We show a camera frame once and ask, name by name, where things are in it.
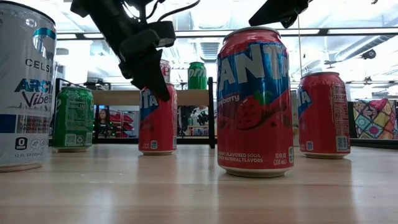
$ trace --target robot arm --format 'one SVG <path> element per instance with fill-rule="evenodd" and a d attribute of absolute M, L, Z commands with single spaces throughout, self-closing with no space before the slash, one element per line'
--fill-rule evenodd
<path fill-rule="evenodd" d="M 157 22 L 147 23 L 154 11 L 147 17 L 146 5 L 153 0 L 73 0 L 71 11 L 86 17 L 90 15 L 107 43 L 120 60 L 120 70 L 131 83 L 143 89 L 145 86 L 161 100 L 167 101 L 170 95 L 160 71 L 159 63 L 162 50 L 157 47 L 171 47 L 175 41 L 172 21 L 163 18 L 199 4 L 166 13 Z M 251 26 L 281 22 L 285 28 L 291 26 L 297 15 L 303 12 L 312 0 L 268 0 L 249 20 Z M 134 6 L 139 17 L 129 17 L 125 11 L 127 5 Z"/>

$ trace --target strawberry graphic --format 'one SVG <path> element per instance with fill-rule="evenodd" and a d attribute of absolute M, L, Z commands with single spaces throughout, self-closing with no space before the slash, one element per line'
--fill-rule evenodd
<path fill-rule="evenodd" d="M 255 92 L 252 96 L 243 99 L 236 112 L 236 127 L 241 130 L 250 130 L 260 126 L 270 116 L 269 104 L 272 93 L 265 91 Z"/>
<path fill-rule="evenodd" d="M 231 124 L 231 121 L 229 120 L 229 118 L 224 117 L 224 116 L 217 117 L 217 127 L 219 127 L 220 129 L 223 129 L 223 128 L 229 129 L 230 124 Z"/>

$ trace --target person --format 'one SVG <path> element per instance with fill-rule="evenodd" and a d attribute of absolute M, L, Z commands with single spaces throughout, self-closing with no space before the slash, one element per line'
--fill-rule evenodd
<path fill-rule="evenodd" d="M 107 137 L 108 135 L 112 135 L 113 126 L 109 121 L 109 111 L 106 109 L 102 109 L 99 112 L 99 119 L 98 119 L 98 128 L 99 128 L 99 136 Z"/>

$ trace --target white energy drink can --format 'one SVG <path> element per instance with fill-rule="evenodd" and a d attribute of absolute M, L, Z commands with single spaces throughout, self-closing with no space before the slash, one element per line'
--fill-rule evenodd
<path fill-rule="evenodd" d="M 55 44 L 49 16 L 0 0 L 0 172 L 47 157 Z"/>

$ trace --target barcode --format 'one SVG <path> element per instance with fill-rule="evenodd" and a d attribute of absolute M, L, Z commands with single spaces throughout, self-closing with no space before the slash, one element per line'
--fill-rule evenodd
<path fill-rule="evenodd" d="M 86 134 L 86 146 L 93 144 L 93 133 L 89 132 Z"/>
<path fill-rule="evenodd" d="M 293 163 L 294 162 L 294 150 L 293 147 L 290 146 L 289 147 L 289 163 Z"/>
<path fill-rule="evenodd" d="M 177 137 L 173 137 L 173 148 L 177 147 Z"/>
<path fill-rule="evenodd" d="M 307 151 L 313 150 L 313 143 L 311 141 L 307 141 L 306 143 Z"/>
<path fill-rule="evenodd" d="M 75 146 L 76 145 L 76 134 L 65 135 L 65 145 L 66 146 Z"/>
<path fill-rule="evenodd" d="M 157 141 L 150 142 L 150 149 L 157 149 Z"/>
<path fill-rule="evenodd" d="M 347 151 L 348 146 L 347 146 L 347 137 L 346 136 L 336 136 L 336 145 L 337 145 L 337 151 Z"/>

